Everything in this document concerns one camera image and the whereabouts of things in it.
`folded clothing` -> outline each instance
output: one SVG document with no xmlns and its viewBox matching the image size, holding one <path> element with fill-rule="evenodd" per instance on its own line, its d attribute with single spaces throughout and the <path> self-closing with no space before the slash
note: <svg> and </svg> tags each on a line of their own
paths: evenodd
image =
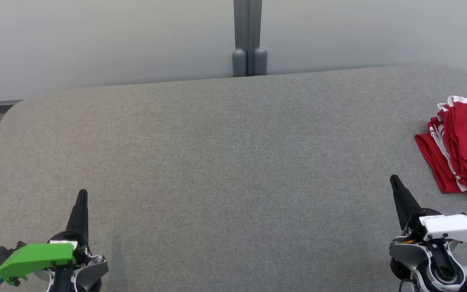
<svg viewBox="0 0 467 292">
<path fill-rule="evenodd" d="M 441 191 L 467 192 L 467 98 L 450 96 L 437 106 L 439 113 L 428 123 L 430 133 L 415 140 Z"/>
</svg>

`gray fabric surface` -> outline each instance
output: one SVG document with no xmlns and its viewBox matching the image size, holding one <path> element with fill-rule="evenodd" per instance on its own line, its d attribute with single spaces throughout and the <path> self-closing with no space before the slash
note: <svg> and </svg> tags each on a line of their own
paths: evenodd
<svg viewBox="0 0 467 292">
<path fill-rule="evenodd" d="M 467 213 L 413 139 L 453 94 L 467 97 L 467 72 L 419 65 L 20 102 L 0 124 L 0 245 L 63 230 L 85 188 L 104 292 L 395 291 L 389 176 L 425 207 Z M 467 264 L 467 248 L 456 256 Z"/>
</svg>

